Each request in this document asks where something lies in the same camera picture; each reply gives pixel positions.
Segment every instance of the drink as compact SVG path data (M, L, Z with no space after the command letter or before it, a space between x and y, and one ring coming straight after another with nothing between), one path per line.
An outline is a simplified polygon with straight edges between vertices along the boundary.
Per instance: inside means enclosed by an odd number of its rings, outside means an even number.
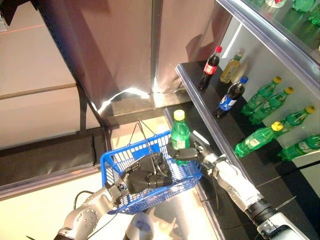
M190 144L190 129L185 120L185 112L181 109L173 113L174 123L171 129L172 147L175 150L187 149ZM176 160L177 165L183 165L187 162Z
M203 74L201 81L198 84L199 89L203 90L206 89L209 85L211 77L215 74L217 71L217 67L220 61L220 53L222 51L221 46L217 46L215 48L214 53L209 57L209 59L206 61L205 67L203 69Z
M274 95L268 101L266 101L254 114L249 117L252 124L259 124L263 119L272 114L275 110L280 108L286 98L292 94L295 90L292 87L287 87L283 92Z
M287 0L265 0L265 4L272 8L281 8Z
M244 52L245 52L245 50L242 48L240 48L240 49L238 49L238 51L236 51L236 54L234 55L233 59L231 59L229 61L229 63L225 67L223 73L221 74L220 81L222 83L227 84L230 82L232 76L234 75L234 73L236 72L236 70L238 69L238 67L240 65L240 59L243 56Z
M217 118L223 118L232 106L236 103L237 99L242 96L245 92L245 84L248 81L248 77L242 76L239 82L232 84L227 93L221 99L218 107L215 109L213 114Z
M277 137L276 133L280 131L284 126L281 122L276 121L270 127L263 127L256 130L250 136L248 136L244 141L238 143L235 146L235 153L239 157L244 157L249 153L253 152L271 142L272 139Z
M318 4L311 12L308 20L314 24L320 27L320 4Z
M281 136L290 129L301 125L309 114L312 114L315 111L315 107L310 105L307 106L305 109L297 112L290 113L285 119L281 122L283 124L283 129L277 132L277 136Z
M278 156L283 161L291 161L292 159L312 153L320 149L320 135L311 135L310 137L298 142L290 147L283 149L279 152Z
M273 78L272 82L261 87L258 92L243 106L241 112L249 116L261 106L275 91L277 84L281 83L282 79L279 76Z
M314 3L315 0L294 0L292 7L300 13L306 13Z

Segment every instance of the yellow bottle cap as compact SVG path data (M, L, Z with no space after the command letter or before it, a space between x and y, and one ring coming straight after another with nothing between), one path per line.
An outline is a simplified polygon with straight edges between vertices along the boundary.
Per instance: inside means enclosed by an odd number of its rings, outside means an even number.
M308 113L313 114L314 111L316 110L316 108L315 108L314 106L312 106L312 105L309 105L309 106L307 106L307 107L305 108L305 110L306 110Z
M290 87L290 86L288 86L284 91L286 94L293 94L295 92L293 87Z
M275 77L273 78L273 82L276 83L276 84L281 83L281 81L282 81L282 78L279 77L279 76L275 76Z
M271 128L273 131L279 132L281 129L284 128L284 126L281 122L275 121L274 123L272 123Z
M177 121L182 121L183 119L185 119L185 111L181 109L175 110L173 113L173 117Z

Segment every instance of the green plastic bottle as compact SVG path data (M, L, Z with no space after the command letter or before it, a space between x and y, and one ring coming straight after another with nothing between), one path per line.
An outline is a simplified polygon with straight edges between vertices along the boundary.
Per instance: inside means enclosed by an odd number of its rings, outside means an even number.
M314 3L315 0L294 0L292 7L300 13L306 13Z
M312 153L320 149L320 135L311 135L310 137L298 142L290 147L282 149L278 156L283 161L291 161L292 159Z
M281 136L290 131L290 129L301 125L307 116L312 114L315 111L315 107L312 105L307 106L305 109L297 112L290 113L285 119L281 122L283 124L283 129L278 131L277 136Z
M275 110L280 108L286 98L295 90L292 87L287 87L283 92L278 93L266 101L254 114L249 117L252 124L259 124L263 119L272 114Z
M281 122L276 121L269 127L263 127L256 130L244 141L235 146L235 153L239 157L244 157L254 150L261 148L271 142L272 139L275 139L277 137L276 132L280 131L283 127Z
M181 109L173 113L174 123L171 129L172 147L175 150L187 149L190 145L190 129L185 120L185 112ZM187 164L185 161L175 161L177 165Z
M320 4L318 4L311 12L308 20L313 24L320 27Z
M273 78L272 82L261 87L258 92L243 106L241 112L249 116L264 103L275 91L277 84L281 83L282 79L279 76Z

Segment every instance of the white wall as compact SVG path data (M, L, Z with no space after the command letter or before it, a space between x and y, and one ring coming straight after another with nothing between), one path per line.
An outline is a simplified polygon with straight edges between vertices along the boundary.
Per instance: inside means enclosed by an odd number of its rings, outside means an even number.
M280 136L277 140L285 148L289 147L312 134L320 133L320 102L308 90L308 88L288 69L285 65L270 52L253 34L251 34L243 25L234 17L232 18L229 28L221 43L223 50L222 59L219 66L225 69L228 61L233 58L237 49L244 48L245 54L241 59L241 66L236 73L239 78L247 75L249 81L246 84L244 99L247 101L257 93L263 85L272 81L273 77L280 76L282 82L276 87L274 94L282 92L287 86L292 86L295 93L288 96L284 105L263 120L266 126L270 126L275 121L283 120L288 114L300 111L308 105L314 105L315 112L309 115L304 123L290 132ZM314 152L299 158L293 162L297 167L315 162L320 159L320 152ZM313 187L315 192L320 196L320 171L319 166L309 167L301 171Z
M18 7L0 32L0 96L75 83L39 12ZM87 108L87 129L98 127ZM80 129L77 88L0 100L0 149Z

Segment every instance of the blue shopping basket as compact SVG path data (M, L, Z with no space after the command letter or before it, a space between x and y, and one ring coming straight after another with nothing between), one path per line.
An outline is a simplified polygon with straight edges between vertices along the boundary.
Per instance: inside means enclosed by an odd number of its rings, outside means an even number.
M178 166L168 155L166 144L170 137L170 130L155 134L147 139L153 153L162 152L172 174L173 183L156 189L145 189L138 194L129 194L121 200L119 213L135 214L145 209L153 207L185 190L193 188L202 174L200 166L196 161ZM102 185L105 183L112 185L120 179L122 172L139 158L148 155L149 149L146 141L142 140L128 146L108 151L100 158ZM112 210L109 214L115 214L117 210Z

